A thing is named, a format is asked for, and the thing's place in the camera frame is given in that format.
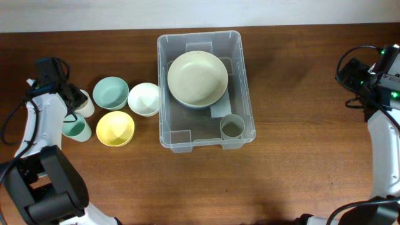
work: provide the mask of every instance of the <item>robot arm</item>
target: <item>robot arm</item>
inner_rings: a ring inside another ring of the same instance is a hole
[[[380,52],[381,58],[372,68],[353,58],[339,72],[343,58],[358,48],[374,48]],[[356,93],[356,99],[362,107],[353,108],[364,109],[372,141],[374,181],[371,199],[337,209],[331,217],[339,211],[353,208],[344,213],[340,220],[329,222],[327,219],[303,214],[297,219],[299,225],[392,225],[399,216],[400,49],[395,44],[383,49],[360,46],[352,50],[341,58],[336,79],[347,90]]]
[[[64,74],[61,63],[56,58],[36,62],[40,77],[27,94],[25,133],[4,186],[27,224],[121,224],[89,202],[82,177],[61,152],[64,118],[87,99],[66,84],[69,72]],[[51,183],[33,189],[30,184],[43,176]]]

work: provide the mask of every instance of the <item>white bowl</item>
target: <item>white bowl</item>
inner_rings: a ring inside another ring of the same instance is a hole
[[[153,116],[159,109],[159,88],[155,84],[141,83],[134,86],[127,97],[129,107],[141,116]]]

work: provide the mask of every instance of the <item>plastic storage container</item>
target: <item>plastic storage container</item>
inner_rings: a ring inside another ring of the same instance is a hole
[[[256,137],[248,81],[244,67],[241,36],[237,31],[167,34],[157,40],[160,142],[174,153],[191,152],[195,146],[220,144],[237,149]],[[168,69],[180,55],[206,51],[217,56],[228,72],[227,93],[206,109],[191,109],[179,104],[168,89]],[[241,116],[245,123],[239,139],[222,140],[219,123],[226,114]]]

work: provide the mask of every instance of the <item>wooden table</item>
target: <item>wooden table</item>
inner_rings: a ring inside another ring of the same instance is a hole
[[[162,34],[216,29],[79,31],[0,34],[0,119],[37,76],[34,61],[63,58],[70,81],[91,92],[107,76],[132,88],[157,83],[157,38]],[[173,154],[159,142],[158,116],[141,117],[127,106],[136,135],[126,146],[107,147],[94,135],[80,143],[62,137],[62,150],[84,178],[90,200],[124,224],[251,224],[328,217],[337,207],[369,197],[371,140],[363,112],[344,107],[352,98],[334,80],[342,54],[353,46],[399,41],[400,24],[234,28],[242,35],[256,139],[240,150],[196,147]],[[372,65],[378,55],[354,53]],[[106,114],[96,106],[95,129]],[[26,112],[12,120],[6,137],[18,140]],[[16,147],[0,145],[1,161]],[[1,208],[9,224],[22,224],[4,188]]]

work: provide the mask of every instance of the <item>light green cup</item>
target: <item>light green cup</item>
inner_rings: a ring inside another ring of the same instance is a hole
[[[62,134],[68,138],[74,139],[75,141],[87,141],[92,136],[92,130],[81,115],[76,114],[76,117],[76,121],[73,115],[68,115],[64,118],[64,121],[75,122],[64,122],[62,125]]]

